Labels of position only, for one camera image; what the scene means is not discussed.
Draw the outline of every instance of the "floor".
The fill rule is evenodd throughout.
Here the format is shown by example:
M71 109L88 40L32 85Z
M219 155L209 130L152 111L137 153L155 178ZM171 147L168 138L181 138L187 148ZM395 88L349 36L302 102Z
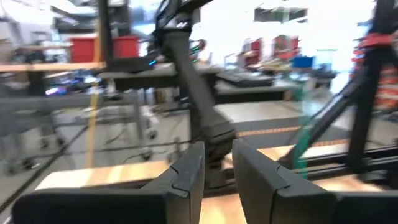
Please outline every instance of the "floor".
M332 90L334 92L339 91L338 87L333 86ZM255 121L264 119L277 119L277 118L291 118L300 116L302 114L301 103L295 102L263 102L263 103L242 103L235 105L218 105L217 109L228 116L234 122L243 121ZM77 111L69 111L67 113L59 115L59 119L73 119L73 117L79 113ZM351 128L351 115L353 110L347 110L343 116L341 116L334 125L343 128ZM179 137L181 141L188 140L188 114L180 113L175 116L164 117L160 120L157 127L159 130L159 136L151 144L159 145L154 146L155 160L163 160L166 158L167 152L174 149L171 145L162 146L166 143L173 142L175 137ZM66 137L67 141L71 141L73 137L81 131L83 126L70 126L60 128L60 132ZM95 141L95 158L94 163L96 167L102 166L112 166L115 164L122 164L128 157L130 162L140 162L142 159L140 157L134 157L134 155L139 154L138 148L133 149L122 149L117 151L112 151L112 149L124 148L128 146L136 146L138 142L131 136L135 136L134 125L129 124L127 130L122 136L112 142L107 144L107 139L112 139L119 135L123 130L123 125L117 124L112 126L101 125L97 127L96 130L96 141ZM398 125L389 123L387 121L375 119L373 122L372 130L369 135L369 139L377 144L368 144L367 148L377 147L378 144L391 144L393 139L398 137ZM43 157L37 159L37 162L46 163L50 160L49 154L53 154L58 151L58 147L52 144L47 150L39 149L37 144L38 133L36 130L25 133L25 145L28 154L42 155ZM67 152L73 152L73 154L68 154L61 156L55 160L49 168L31 184L25 192L30 192L35 189L35 187L40 183L40 181L51 172L61 171L61 170L71 170L71 169L81 169L85 167L86 162L86 138L87 134L84 132L80 137L78 137L68 148ZM334 151L325 152L326 154L344 150L341 147L336 147ZM4 161L0 161L0 169L4 167ZM8 177L0 173L0 202L3 203L17 188L19 188L24 182L30 179L36 170L23 172L12 177ZM3 221L9 214L9 209L2 214L0 214L0 222Z

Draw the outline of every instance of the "red container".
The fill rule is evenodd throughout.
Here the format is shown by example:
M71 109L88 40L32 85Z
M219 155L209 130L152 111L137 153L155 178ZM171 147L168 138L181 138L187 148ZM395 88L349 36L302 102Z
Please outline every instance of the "red container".
M71 38L71 60L73 63L88 63L94 60L94 37ZM139 38L135 36L117 37L113 40L116 57L138 57Z

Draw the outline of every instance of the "black metal frame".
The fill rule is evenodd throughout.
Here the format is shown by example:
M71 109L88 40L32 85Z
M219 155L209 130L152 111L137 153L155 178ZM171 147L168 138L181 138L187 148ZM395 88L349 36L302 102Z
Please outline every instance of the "black metal frame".
M109 28L109 15L107 8L108 0L99 1L99 16L101 17L101 44L104 52L106 53L106 62L110 61L113 58L113 46ZM373 28L369 31L370 34L388 35L393 33L394 29L392 26L394 26L394 24L388 24L391 17L391 13L388 12L396 11L393 8L394 0L377 1ZM370 172L379 169L396 168L398 166L398 159L394 158L394 156L398 156L397 146L384 147L364 152L371 120L371 113L373 109L373 101L376 97L376 90L378 80L380 78L382 65L386 63L387 58L390 58L391 60L392 57L392 52L386 50L389 47L391 46L377 46L369 49L366 52L364 70L359 73L357 77L346 86L346 88L341 92L341 96L336 99L336 103L312 128L313 136L310 139L310 145L313 144L327 130L327 128L334 122L334 120L338 118L349 105L356 105L355 122L352 130L352 141L349 145L349 152L308 158L306 163L310 167L325 164L336 164L336 166L332 168L314 168L307 173L307 177L309 180L324 179L346 174L360 174L363 172ZM176 84L174 83L175 78L176 77L172 77L172 86L175 86ZM148 77L144 85L150 85L150 82L151 78ZM214 87L213 82L215 82L214 78L208 78L208 84L212 87ZM213 96L217 98L218 95L215 88L211 88L211 90ZM191 107L190 115L190 133L191 136L196 136L196 134L200 133L201 131L199 129L199 125L197 125L197 109ZM298 155L298 157L300 157L304 153L304 151L297 153L297 149L298 147L294 147L279 162L287 168L293 169L295 156ZM219 164L219 166L216 166L214 169L206 170L206 175L212 178L207 178L208 181L210 180L210 183L207 183L208 187L206 188L205 193L209 193L210 195L223 195L234 192L234 186L229 184L227 181L229 179L233 179L232 169L222 170L221 164ZM122 185L133 185L135 187L140 187L148 181L150 180L141 180L138 182L125 183Z

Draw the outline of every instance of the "black pole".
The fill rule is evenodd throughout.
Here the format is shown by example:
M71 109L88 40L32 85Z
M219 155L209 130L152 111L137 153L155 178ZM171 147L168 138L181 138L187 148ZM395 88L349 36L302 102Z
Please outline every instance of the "black pole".
M392 34L389 16L394 8L395 0L378 0L374 13L373 26L369 33ZM360 174L363 170L363 153L368 138L372 119L374 100L381 76L382 66L388 62L391 46L378 46L367 49L364 57L366 70L363 95L356 101L356 112L351 132L347 164L351 171Z
M101 28L98 35L101 40L101 49L106 64L108 64L108 62L110 62L114 57L108 5L108 0L98 0L98 22L99 27Z

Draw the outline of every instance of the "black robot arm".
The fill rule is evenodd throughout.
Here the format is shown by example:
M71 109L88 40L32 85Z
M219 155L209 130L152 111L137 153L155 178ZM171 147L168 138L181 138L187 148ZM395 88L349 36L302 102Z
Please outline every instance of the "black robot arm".
M210 0L163 0L157 11L155 44L162 54L171 60L177 70L180 86L186 88L191 110L196 110L200 120L200 136L206 146L206 161L219 161L230 153L235 131L232 124L215 109L210 87L190 60L189 36L192 31L192 12Z

